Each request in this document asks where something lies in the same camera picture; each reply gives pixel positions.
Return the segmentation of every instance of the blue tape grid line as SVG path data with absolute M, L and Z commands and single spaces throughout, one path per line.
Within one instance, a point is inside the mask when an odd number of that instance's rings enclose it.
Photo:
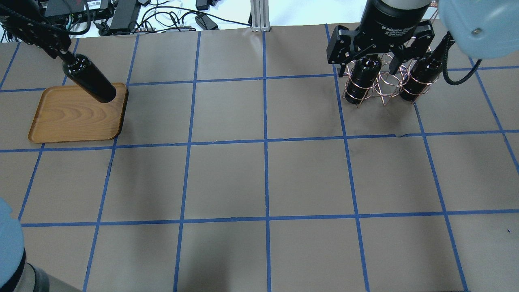
M 329 38 L 329 30 L 327 25 L 326 28 L 326 34 Z M 368 283 L 368 277 L 367 277 L 367 268 L 365 263 L 365 256 L 364 256 L 364 249 L 362 244 L 362 232 L 361 232 L 361 226 L 360 226 L 360 218 L 387 218 L 387 217 L 414 217 L 414 216 L 444 216 L 447 224 L 447 229 L 449 231 L 449 237 L 451 240 L 451 243 L 453 245 L 453 251 L 455 254 L 456 262 L 458 265 L 458 269 L 460 272 L 460 277 L 462 280 L 462 284 L 465 291 L 468 291 L 468 287 L 466 284 L 466 280 L 463 274 L 463 270 L 461 267 L 461 263 L 459 260 L 459 256 L 456 249 L 456 244 L 454 241 L 454 236 L 452 233 L 452 229 L 450 227 L 450 222 L 448 219 L 448 216 L 455 216 L 455 215 L 476 215 L 476 214 L 505 214 L 505 213 L 519 213 L 519 209 L 499 209 L 499 210 L 467 210 L 467 211 L 447 211 L 445 208 L 445 204 L 443 202 L 443 196 L 441 194 L 440 185 L 438 182 L 438 178 L 435 173 L 434 164 L 432 161 L 432 155 L 430 154 L 430 149 L 428 147 L 427 143 L 427 136 L 449 136 L 449 135 L 479 135 L 479 134 L 502 134 L 505 140 L 505 143 L 507 145 L 507 148 L 511 154 L 511 157 L 514 161 L 515 167 L 517 169 L 517 172 L 519 173 L 519 164 L 517 163 L 517 159 L 512 152 L 510 143 L 508 142 L 508 139 L 506 137 L 506 133 L 518 133 L 519 130 L 517 129 L 511 129 L 511 130 L 504 130 L 499 122 L 499 118 L 494 110 L 494 107 L 491 104 L 491 101 L 488 97 L 488 94 L 486 92 L 486 89 L 483 85 L 483 82 L 481 80 L 481 77 L 479 76 L 478 72 L 476 71 L 476 76 L 478 79 L 478 82 L 480 83 L 481 89 L 485 95 L 485 98 L 487 100 L 487 103 L 494 115 L 494 118 L 496 120 L 496 123 L 499 126 L 499 130 L 494 131 L 468 131 L 468 132 L 430 132 L 426 133 L 423 129 L 423 125 L 421 123 L 421 119 L 419 117 L 418 107 L 415 105 L 415 110 L 418 115 L 418 121 L 420 124 L 420 130 L 421 133 L 411 133 L 411 134 L 405 134 L 405 135 L 355 135 L 355 136 L 348 136 L 346 134 L 345 124 L 344 124 L 344 117 L 342 112 L 342 104 L 340 101 L 340 92 L 339 92 L 339 86 L 338 86 L 338 79 L 336 75 L 335 67 L 333 67 L 333 74 L 312 74 L 312 75 L 292 75 L 292 76 L 267 76 L 266 75 L 266 42 L 265 42 L 265 33 L 263 33 L 263 76 L 262 77 L 250 77 L 250 78 L 228 78 L 228 79 L 206 79 L 206 80 L 197 80 L 197 69 L 198 69 L 198 55 L 199 55 L 199 46 L 200 46 L 200 32 L 198 33 L 198 43 L 197 43 L 197 56 L 196 56 L 196 64 L 195 64 L 195 76 L 194 80 L 192 81 L 173 81 L 173 82 L 153 82 L 153 83 L 130 83 L 130 77 L 131 72 L 133 69 L 133 64 L 135 60 L 135 54 L 138 48 L 138 41 L 139 37 L 136 37 L 135 40 L 135 47 L 133 51 L 133 56 L 130 64 L 128 79 L 127 79 L 127 85 L 128 86 L 144 86 L 144 85 L 162 85 L 162 84 L 182 84 L 182 83 L 192 83 L 193 84 L 193 97 L 192 97 L 192 112 L 191 112 L 191 120 L 190 120 L 190 129 L 189 129 L 189 141 L 187 143 L 162 143 L 162 144 L 137 144 L 137 145 L 117 145 L 117 139 L 114 140 L 114 144 L 111 147 L 83 147 L 83 148 L 46 148 L 45 144 L 42 144 L 41 148 L 39 149 L 8 149 L 8 150 L 0 150 L 0 153 L 8 153 L 8 152 L 38 152 L 38 158 L 36 160 L 36 164 L 28 185 L 28 189 L 26 191 L 24 201 L 22 203 L 22 207 L 18 216 L 18 219 L 21 220 L 23 216 L 23 211 L 25 209 L 27 200 L 29 198 L 29 193 L 32 187 L 32 183 L 34 181 L 34 177 L 36 175 L 36 171 L 39 165 L 39 161 L 41 159 L 43 152 L 48 151 L 89 151 L 89 150 L 106 150 L 106 149 L 112 149 L 112 156 L 110 159 L 110 163 L 108 166 L 106 179 L 105 179 L 105 185 L 103 189 L 100 209 L 98 213 L 98 219 L 97 222 L 57 222 L 57 223 L 23 223 L 22 226 L 24 227 L 60 227 L 60 226 L 95 226 L 95 233 L 94 238 L 92 242 L 92 248 L 91 248 L 91 254 L 89 257 L 88 267 L 87 267 L 87 274 L 85 277 L 84 287 L 83 290 L 86 291 L 87 285 L 88 285 L 88 277 L 91 269 L 91 264 L 93 260 L 93 253 L 95 249 L 95 243 L 97 240 L 97 235 L 99 231 L 99 226 L 103 225 L 141 225 L 141 224 L 179 224 L 179 241 L 177 244 L 177 259 L 176 259 L 176 265 L 175 265 L 175 280 L 174 280 L 174 291 L 177 290 L 177 282 L 178 282 L 178 272 L 180 268 L 180 252 L 181 252 L 181 243 L 182 243 L 182 227 L 184 223 L 191 224 L 191 223 L 206 223 L 206 222 L 242 222 L 242 221 L 265 221 L 266 222 L 266 238 L 267 238 L 267 281 L 268 281 L 268 291 L 271 292 L 271 265 L 270 265 L 270 221 L 277 221 L 277 220 L 318 220 L 318 219 L 355 219 L 357 224 L 357 230 L 358 230 L 358 238 L 359 238 L 359 248 L 361 253 L 361 261 L 363 266 L 363 274 L 364 274 L 364 280 L 365 280 L 365 288 L 366 291 L 370 291 L 369 283 Z M 7 74 L 13 64 L 13 61 L 15 59 L 15 56 L 18 52 L 18 49 L 20 47 L 21 43 L 18 43 L 16 46 L 16 49 L 13 53 L 13 56 L 11 58 L 11 61 L 7 67 L 7 70 L 2 78 L 2 81 L 0 83 L 0 92 L 24 92 L 24 91 L 43 91 L 45 88 L 25 88 L 25 89 L 5 89 L 2 90 L 3 83 L 5 82 L 7 78 Z M 76 41 L 74 52 L 76 51 L 79 44 L 79 40 Z M 468 71 L 471 68 L 460 68 L 460 69 L 450 69 L 450 71 Z M 479 70 L 505 70 L 505 69 L 519 69 L 519 66 L 502 66 L 502 67 L 482 67 L 479 68 Z M 268 139 L 267 138 L 267 80 L 269 79 L 286 79 L 286 78 L 311 78 L 311 77 L 334 77 L 335 78 L 335 85 L 336 85 L 336 91 L 337 91 L 337 97 L 338 97 L 338 107 L 339 107 L 339 115 L 341 119 L 341 124 L 343 128 L 343 136 L 332 136 L 332 137 L 310 137 L 310 138 L 287 138 L 287 139 Z M 208 83 L 208 82 L 232 82 L 232 81 L 250 81 L 250 80 L 263 80 L 264 83 L 264 139 L 256 139 L 256 140 L 233 140 L 233 141 L 216 141 L 216 142 L 191 142 L 192 137 L 192 130 L 193 130 L 193 116 L 194 116 L 194 106 L 195 106 L 195 90 L 196 90 L 196 83 Z M 66 82 L 66 77 L 63 79 L 63 85 Z M 433 176 L 435 178 L 435 183 L 437 190 L 439 192 L 439 198 L 442 204 L 442 212 L 423 212 L 423 213 L 387 213 L 387 214 L 359 214 L 357 202 L 356 202 L 356 195 L 354 191 L 354 184 L 353 184 L 353 174 L 351 171 L 351 161 L 349 157 L 349 148 L 348 148 L 348 139 L 367 139 L 367 138 L 392 138 L 392 137 L 423 137 L 424 143 L 426 145 L 426 150 L 428 152 L 428 158 L 431 164 L 431 169 L 433 171 Z M 343 139 L 345 143 L 345 151 L 347 156 L 347 162 L 348 162 L 348 170 L 349 170 L 349 178 L 351 183 L 351 190 L 352 190 L 352 200 L 354 205 L 354 214 L 344 214 L 344 215 L 315 215 L 315 216 L 270 216 L 269 214 L 269 197 L 268 197 L 268 143 L 269 142 L 282 142 L 282 141 L 310 141 L 310 140 L 339 140 Z M 186 190 L 187 190 L 187 177 L 188 177 L 188 167 L 189 167 L 189 154 L 190 154 L 190 146 L 191 145 L 210 145 L 210 144 L 234 144 L 234 143 L 264 143 L 265 144 L 265 204 L 266 204 L 266 213 L 265 217 L 243 217 L 243 218 L 208 218 L 208 219 L 184 219 L 184 212 L 185 212 L 185 196 L 186 196 Z M 102 222 L 101 216 L 102 216 L 102 210 L 104 205 L 104 200 L 106 196 L 106 189 L 108 186 L 108 181 L 110 178 L 110 172 L 111 167 L 113 163 L 113 159 L 115 156 L 115 151 L 118 148 L 141 148 L 141 147 L 170 147 L 170 146 L 187 146 L 187 155 L 186 155 L 186 168 L 185 168 L 185 177 L 184 177 L 184 190 L 183 190 L 183 200 L 182 200 L 182 210 L 181 210 L 181 218 L 180 220 L 151 220 L 151 221 L 107 221 Z
M 470 60 L 470 63 L 474 66 L 474 60 L 472 60 L 472 58 L 470 58 L 470 57 L 469 57 L 469 60 Z M 499 128 L 499 132 L 503 135 L 504 143 L 506 144 L 506 146 L 508 148 L 508 152 L 510 153 L 510 156 L 512 157 L 512 161 L 514 162 L 515 170 L 517 171 L 517 174 L 519 174 L 519 163 L 517 162 L 517 158 L 515 157 L 515 154 L 512 151 L 512 147 L 510 146 L 510 142 L 508 141 L 508 138 L 506 136 L 506 132 L 503 130 L 503 126 L 501 125 L 501 121 L 499 120 L 499 118 L 497 116 L 497 113 L 496 113 L 496 110 L 494 109 L 494 106 L 492 105 L 492 102 L 491 102 L 490 98 L 488 97 L 488 93 L 486 91 L 485 85 L 483 84 L 483 81 L 482 81 L 481 76 L 478 73 L 478 71 L 476 71 L 476 78 L 477 78 L 477 81 L 480 84 L 481 91 L 483 91 L 483 95 L 485 96 L 485 99 L 486 99 L 486 101 L 488 103 L 488 107 L 492 111 L 492 115 L 494 116 L 494 119 L 496 120 L 496 124 L 497 124 L 497 126 Z
M 188 174 L 189 174 L 189 159 L 191 156 L 191 141 L 193 138 L 193 120 L 195 117 L 195 96 L 196 96 L 196 84 L 197 84 L 197 74 L 198 74 L 198 59 L 200 55 L 200 36 L 201 33 L 198 32 L 197 45 L 196 45 L 196 58 L 195 58 L 195 74 L 193 77 L 193 95 L 191 97 L 191 116 L 189 118 L 189 136 L 187 141 L 187 151 L 186 151 L 186 165 L 184 170 L 184 186 L 182 190 L 182 205 L 180 209 L 180 221 L 179 221 L 179 236 L 176 244 L 176 260 L 175 260 L 175 271 L 174 271 L 174 280 L 173 280 L 173 292 L 178 291 L 179 286 L 179 270 L 180 270 L 180 259 L 181 259 L 181 248 L 182 248 L 182 234 L 184 231 L 184 214 L 186 212 L 186 193 L 187 193 L 187 182 L 188 182 Z
M 16 53 L 18 52 L 18 49 L 20 48 L 20 44 L 18 43 L 15 48 L 15 52 L 12 53 L 11 60 L 9 61 L 9 65 L 7 66 L 7 69 L 5 70 L 4 76 L 2 77 L 2 81 L 0 82 L 0 89 L 2 89 L 2 86 L 4 85 L 5 79 L 7 78 L 7 74 L 9 73 L 9 70 L 11 69 L 12 63 L 15 60 Z
M 518 130 L 489 130 L 489 131 L 466 131 L 466 132 L 431 132 L 425 133 L 425 136 L 455 136 L 455 135 L 483 135 L 483 134 L 501 134 L 505 133 L 519 133 Z M 386 134 L 386 135 L 352 135 L 346 136 L 348 140 L 351 139 L 376 139 L 376 138 L 397 138 L 397 137 L 422 137 L 421 133 L 411 133 L 403 135 Z M 321 140 L 342 140 L 343 136 L 329 136 L 329 137 L 300 137 L 300 138 L 270 138 L 268 142 L 286 142 L 286 141 L 321 141 Z M 214 145 L 214 144 L 243 144 L 243 143 L 263 143 L 264 139 L 253 140 L 228 140 L 228 141 L 206 141 L 206 142 L 192 142 L 191 145 Z M 146 148 L 146 147 L 174 147 L 187 146 L 187 142 L 181 143 L 153 143 L 153 144 L 124 144 L 117 145 L 116 148 Z M 49 152 L 49 151 L 93 151 L 112 149 L 112 146 L 96 146 L 96 147 L 62 147 L 53 148 L 45 147 L 44 149 L 0 149 L 0 153 L 13 152 Z
M 137 53 L 137 46 L 138 46 L 138 44 L 139 44 L 139 36 L 137 35 L 135 37 L 135 45 L 134 45 L 134 48 L 133 48 L 133 55 L 132 55 L 132 58 L 131 58 L 130 69 L 128 71 L 128 78 L 126 80 L 126 84 L 127 85 L 130 83 L 130 77 L 131 77 L 131 73 L 132 73 L 132 69 L 133 69 L 133 63 L 135 61 L 135 54 Z M 90 256 L 88 258 L 87 271 L 85 273 L 85 280 L 83 282 L 83 291 L 84 292 L 86 292 L 86 290 L 87 290 L 88 280 L 90 278 L 90 271 L 92 269 L 92 261 L 93 261 L 93 258 L 94 258 L 95 245 L 97 243 L 97 238 L 98 238 L 98 234 L 99 234 L 99 227 L 101 226 L 101 218 L 102 218 L 102 215 L 103 215 L 103 208 L 104 208 L 104 202 L 105 202 L 105 199 L 106 199 L 106 192 L 108 190 L 108 182 L 110 181 L 110 174 L 112 173 L 112 164 L 114 162 L 115 151 L 117 150 L 117 138 L 118 137 L 115 137 L 115 139 L 114 139 L 114 143 L 112 145 L 112 154 L 110 156 L 110 162 L 108 163 L 108 169 L 106 170 L 106 178 L 105 178 L 105 181 L 104 181 L 103 193 L 101 195 L 101 202 L 99 204 L 99 212 L 98 212 L 97 222 L 95 223 L 95 231 L 94 231 L 94 236 L 93 236 L 93 239 L 92 239 L 92 246 L 90 248 Z
M 83 291 L 87 290 L 88 279 L 90 278 L 90 271 L 92 269 L 92 261 L 94 258 L 95 245 L 97 243 L 97 237 L 99 235 L 99 227 L 101 225 L 100 222 L 101 222 L 101 217 L 103 215 L 104 201 L 106 199 L 106 191 L 108 189 L 108 182 L 110 180 L 110 174 L 112 172 L 112 164 L 114 162 L 114 157 L 115 157 L 115 150 L 116 150 L 115 145 L 116 144 L 117 144 L 117 137 L 114 139 L 114 145 L 112 147 L 112 154 L 110 156 L 110 162 L 108 163 L 108 169 L 106 170 L 106 177 L 104 179 L 103 193 L 101 195 L 101 202 L 99 204 L 98 217 L 97 217 L 97 221 L 94 224 L 94 226 L 95 226 L 94 237 L 92 239 L 92 246 L 90 247 L 90 255 L 88 257 L 87 271 L 85 273 L 85 280 L 83 282 Z
M 452 231 L 452 227 L 450 226 L 450 220 L 447 213 L 447 208 L 445 207 L 445 201 L 443 200 L 442 190 L 440 188 L 440 182 L 438 181 L 438 176 L 436 174 L 436 168 L 434 166 L 434 161 L 432 159 L 431 150 L 429 148 L 429 143 L 427 142 L 427 136 L 425 135 L 424 125 L 422 124 L 420 118 L 420 112 L 418 111 L 418 105 L 414 103 L 416 116 L 418 117 L 418 124 L 420 125 L 420 131 L 422 132 L 422 138 L 424 140 L 425 149 L 427 151 L 427 158 L 429 159 L 429 164 L 431 165 L 431 171 L 434 179 L 434 183 L 436 185 L 436 191 L 438 192 L 438 199 L 440 200 L 440 204 L 442 206 L 442 213 L 445 218 L 445 224 L 447 225 L 447 231 L 449 233 L 450 244 L 452 245 L 454 258 L 456 260 L 456 265 L 458 266 L 458 272 L 461 279 L 461 284 L 463 286 L 464 291 L 469 291 L 467 286 L 467 280 L 465 279 L 465 273 L 463 272 L 463 267 L 461 266 L 461 260 L 458 254 L 458 248 L 456 247 L 456 241 L 454 240 L 454 234 Z
M 488 215 L 488 214 L 519 214 L 519 209 L 495 209 L 495 210 L 465 210 L 447 211 L 449 216 L 460 215 Z M 330 220 L 330 219 L 354 219 L 360 218 L 401 218 L 401 217 L 428 217 L 443 216 L 444 212 L 413 212 L 413 213 L 374 213 L 374 214 L 330 214 L 330 215 L 300 215 L 300 216 L 269 216 L 269 221 L 290 220 Z M 214 223 L 214 222 L 250 222 L 266 221 L 266 217 L 229 217 L 229 218 L 200 218 L 184 219 L 184 224 Z M 178 219 L 169 220 L 142 220 L 142 221 L 101 221 L 100 226 L 123 225 L 151 225 L 151 224 L 179 224 Z M 96 226 L 97 222 L 50 222 L 50 223 L 22 223 L 22 227 L 70 227 L 70 226 Z
M 22 207 L 20 208 L 20 212 L 18 213 L 18 221 L 22 220 L 23 212 L 25 211 L 25 206 L 27 205 L 27 200 L 29 199 L 29 194 L 31 192 L 32 184 L 34 182 L 34 177 L 36 176 L 36 171 L 38 170 L 39 161 L 42 159 L 43 154 L 43 148 L 45 147 L 45 144 L 42 144 L 42 146 L 38 150 L 38 159 L 36 159 L 36 163 L 34 164 L 33 173 L 31 175 L 31 179 L 29 180 L 29 185 L 27 186 L 27 190 L 25 192 L 25 196 L 23 197 Z
M 324 25 L 326 29 L 326 37 L 328 40 L 330 40 L 330 31 L 328 30 L 328 24 Z M 367 274 L 367 265 L 366 265 L 366 256 L 364 252 L 364 242 L 362 240 L 362 229 L 360 225 L 360 217 L 359 217 L 359 208 L 357 206 L 357 196 L 355 194 L 355 183 L 353 180 L 353 170 L 351 168 L 351 159 L 350 159 L 350 150 L 348 146 L 348 136 L 346 133 L 346 126 L 344 123 L 344 115 L 343 115 L 343 105 L 340 98 L 340 91 L 339 91 L 339 81 L 337 77 L 337 70 L 335 69 L 335 66 L 332 66 L 333 68 L 333 76 L 335 78 L 335 91 L 337 94 L 337 104 L 339 107 L 339 116 L 340 116 L 340 125 L 343 130 L 343 140 L 344 140 L 344 149 L 346 152 L 346 162 L 348 164 L 348 176 L 350 180 L 350 188 L 351 188 L 351 199 L 353 201 L 353 211 L 355 215 L 355 224 L 357 226 L 357 238 L 359 241 L 359 253 L 360 253 L 360 259 L 362 263 L 362 273 L 364 275 L 364 287 L 367 292 L 370 292 L 370 281 L 368 279 Z
M 265 239 L 267 256 L 267 292 L 272 292 L 272 268 L 270 263 L 270 199 L 268 186 L 268 132 L 267 132 L 267 39 L 262 32 L 263 51 L 263 138 L 265 149 Z

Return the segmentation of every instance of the black wine bottle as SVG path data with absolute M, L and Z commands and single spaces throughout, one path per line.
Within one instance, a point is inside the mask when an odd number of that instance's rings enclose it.
M 449 41 L 443 38 L 433 52 L 416 61 L 404 79 L 400 96 L 414 102 L 443 71 L 443 54 Z
M 63 61 L 63 72 L 98 102 L 106 103 L 115 98 L 115 87 L 85 55 L 74 54 L 73 61 Z
M 366 88 L 373 86 L 375 79 L 377 79 L 378 72 L 380 72 L 380 68 L 382 68 L 382 62 L 378 55 L 367 55 L 355 62 L 355 66 L 350 75 L 350 81 L 344 94 L 349 103 L 361 103 L 369 90 Z

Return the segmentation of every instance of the power adapter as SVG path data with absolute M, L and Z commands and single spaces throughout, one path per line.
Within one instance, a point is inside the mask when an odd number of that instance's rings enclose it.
M 196 0 L 196 9 L 198 11 L 208 10 L 209 5 L 211 5 L 211 6 L 216 5 L 216 0 Z
M 195 16 L 195 21 L 201 28 L 206 31 L 218 29 L 218 25 L 205 14 Z
M 137 23 L 140 9 L 141 4 L 138 0 L 119 1 L 110 24 L 110 32 L 113 34 L 131 32 Z
M 152 2 L 152 0 L 138 0 L 138 2 L 142 5 L 142 6 L 147 6 L 148 4 L 150 4 Z

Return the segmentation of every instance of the electronic device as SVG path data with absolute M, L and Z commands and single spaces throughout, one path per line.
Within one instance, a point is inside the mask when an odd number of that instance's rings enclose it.
M 141 3 L 138 0 L 119 0 L 110 24 L 110 32 L 117 34 L 133 30 L 137 24 L 140 9 Z
M 196 23 L 204 30 L 217 30 L 218 25 L 207 15 L 195 16 Z
M 216 0 L 196 0 L 196 9 L 199 11 L 209 10 L 209 6 L 216 5 Z
M 110 0 L 89 0 L 90 18 L 107 19 L 114 15 L 114 5 Z M 49 0 L 45 17 L 53 23 L 64 24 L 72 15 L 72 23 L 87 21 L 85 4 L 81 0 Z

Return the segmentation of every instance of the cable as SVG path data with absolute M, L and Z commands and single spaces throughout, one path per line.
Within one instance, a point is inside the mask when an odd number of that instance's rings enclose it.
M 6 38 L 6 36 L 7 36 L 7 29 L 5 29 L 5 27 L 3 25 L 0 25 L 0 28 L 2 28 L 2 30 L 4 31 L 4 33 L 2 34 L 2 40 L 0 41 L 0 43 L 3 43 L 4 39 L 6 39 L 6 42 L 9 42 L 9 40 Z
M 153 4 L 155 7 L 157 6 L 160 6 L 160 5 L 163 5 L 163 4 L 166 4 L 168 1 L 164 1 L 162 3 L 159 3 L 159 0 L 157 0 L 157 4 Z M 171 25 L 165 25 L 164 23 L 160 22 L 160 20 L 157 19 L 157 14 L 154 14 L 155 16 L 155 21 L 157 21 L 158 23 L 162 24 L 163 26 L 166 26 L 166 27 L 171 27 Z
M 452 37 L 452 35 L 450 34 L 450 32 L 447 32 L 447 34 L 444 36 L 444 38 L 447 38 L 447 41 L 449 42 L 448 45 L 445 47 L 445 51 L 443 53 L 443 78 L 445 79 L 445 81 L 450 84 L 450 85 L 460 85 L 462 83 L 464 83 L 465 81 L 467 81 L 475 72 L 476 70 L 478 69 L 478 67 L 480 66 L 481 64 L 481 59 L 479 59 L 476 64 L 474 65 L 474 67 L 472 67 L 472 69 L 470 70 L 470 72 L 465 75 L 465 77 L 463 77 L 462 79 L 458 80 L 458 81 L 454 81 L 452 80 L 450 77 L 449 77 L 449 74 L 447 72 L 447 61 L 448 61 L 448 57 L 449 57 L 449 50 L 450 50 L 450 47 L 452 47 L 454 45 L 454 39 Z
M 66 34 L 69 34 L 69 35 L 82 35 L 82 34 L 86 34 L 89 30 L 90 30 L 90 21 L 91 21 L 91 17 L 90 17 L 90 9 L 88 8 L 88 3 L 87 3 L 87 0 L 81 0 L 83 1 L 83 3 L 85 3 L 85 7 L 86 7 L 86 11 L 87 11 L 87 27 L 82 30 L 82 31 L 79 31 L 79 32 L 72 32 L 72 31 L 68 31 L 68 30 L 64 30 L 64 29 L 60 29 L 60 28 L 57 28 L 53 25 L 50 25 L 50 24 L 46 24 L 46 23 L 40 23 L 40 22 L 37 22 L 37 21 L 34 21 L 22 14 L 19 14 L 18 12 L 12 10 L 11 8 L 5 6 L 4 4 L 0 4 L 0 9 L 5 11 L 6 13 L 8 13 L 9 15 L 13 16 L 13 17 L 17 17 L 17 18 L 20 18 L 24 21 L 27 21 L 28 23 L 31 23 L 32 25 L 36 25 L 36 26 L 39 26 L 41 28 L 44 28 L 44 29 L 48 29 L 52 32 L 55 32 L 55 33 L 66 33 Z
M 179 28 L 178 26 L 178 20 L 175 19 L 175 17 L 173 15 L 171 15 L 171 13 L 175 14 L 174 12 L 166 12 L 166 11 L 157 11 L 155 12 L 154 14 L 152 14 L 151 16 L 149 16 L 148 18 L 146 18 L 143 22 L 141 22 L 140 25 L 138 25 L 137 29 L 140 28 L 142 25 L 144 25 L 144 27 L 146 28 L 147 31 L 153 31 L 153 27 L 151 25 L 151 23 L 149 22 L 149 19 L 153 18 L 153 17 L 157 17 L 157 15 L 159 14 L 166 14 L 170 17 L 171 21 L 173 22 L 172 25 L 166 25 L 162 22 L 159 21 L 160 24 L 162 24 L 163 26 L 166 26 L 167 28 L 171 28 L 171 27 L 175 27 L 176 29 Z
M 148 9 L 148 10 L 147 10 L 143 15 L 142 15 L 141 23 L 143 22 L 144 17 L 146 16 L 146 14 L 147 14 L 148 12 L 150 12 L 150 11 L 153 10 L 153 9 L 158 9 L 158 8 L 174 8 L 174 9 L 186 10 L 186 11 L 194 12 L 194 13 L 196 13 L 196 14 L 202 14 L 202 15 L 212 16 L 212 17 L 214 17 L 214 18 L 217 18 L 217 19 L 223 20 L 223 21 L 225 21 L 225 22 L 231 22 L 231 23 L 235 23 L 235 24 L 240 24 L 240 25 L 245 25 L 245 26 L 251 26 L 251 25 L 248 24 L 248 23 L 238 22 L 238 21 L 234 21 L 234 20 L 228 20 L 228 19 L 224 19 L 224 18 L 218 17 L 218 16 L 216 16 L 216 15 L 209 14 L 209 13 L 200 12 L 200 11 L 193 10 L 193 9 L 188 9 L 188 8 L 177 7 L 177 6 L 156 6 L 156 7 L 152 7 L 152 8 L 150 8 L 150 9 Z
M 70 27 L 69 27 L 68 31 L 71 31 L 72 28 L 74 28 L 74 27 L 75 27 L 75 26 L 80 22 L 80 20 L 81 20 L 81 19 L 78 19 L 78 20 L 72 22 L 72 23 L 70 24 Z
M 61 0 L 61 2 L 63 2 L 69 9 L 69 23 L 72 23 L 72 7 L 70 7 L 70 4 L 66 0 Z
M 169 16 L 169 18 L 171 19 L 171 22 L 172 22 L 173 24 L 171 24 L 171 25 L 167 25 L 167 24 L 162 23 L 160 20 L 157 19 L 157 15 L 159 15 L 159 14 L 167 14 L 167 15 Z M 159 12 L 154 13 L 152 16 L 155 17 L 155 20 L 156 20 L 158 23 L 162 24 L 163 26 L 165 26 L 165 27 L 167 27 L 167 28 L 170 28 L 170 27 L 172 27 L 172 26 L 177 26 L 177 24 L 178 24 L 178 22 L 179 22 L 179 20 L 178 20 L 179 17 L 176 15 L 176 13 L 174 13 L 174 12 L 172 12 L 172 11 L 170 11 L 170 12 L 159 11 Z
M 169 15 L 171 16 L 171 20 L 173 21 L 173 25 L 175 26 L 175 28 L 177 28 L 179 31 L 181 31 L 179 28 L 179 23 L 180 23 L 179 16 L 173 11 L 170 11 Z
M 100 36 L 106 36 L 106 35 L 111 35 L 110 33 L 110 27 L 108 26 L 108 24 L 106 23 L 108 19 L 106 19 L 105 21 L 101 21 L 101 23 L 97 23 L 94 21 L 95 19 L 95 11 L 93 13 L 93 19 L 92 19 L 92 23 L 95 25 L 95 27 L 98 29 L 98 33 Z
M 182 15 L 182 17 L 180 17 L 180 21 L 182 22 L 182 24 L 184 24 L 184 18 L 190 14 L 195 14 L 195 15 L 202 15 L 202 14 L 199 14 L 198 11 L 197 12 L 194 12 L 194 11 L 189 11 L 189 12 L 186 12 Z
M 130 26 L 131 26 L 133 23 L 135 23 L 135 25 L 139 25 L 136 21 L 131 21 L 131 22 L 128 24 L 128 27 L 127 27 L 129 31 L 132 31 L 132 30 L 133 30 L 133 29 L 130 28 Z
M 153 32 L 146 32 L 146 33 L 160 33 L 160 32 L 164 32 L 164 31 L 177 30 L 177 29 L 179 31 L 182 31 L 182 30 L 196 31 L 195 28 L 167 28 L 167 29 L 163 29 L 163 30 L 158 30 L 158 31 L 153 31 Z

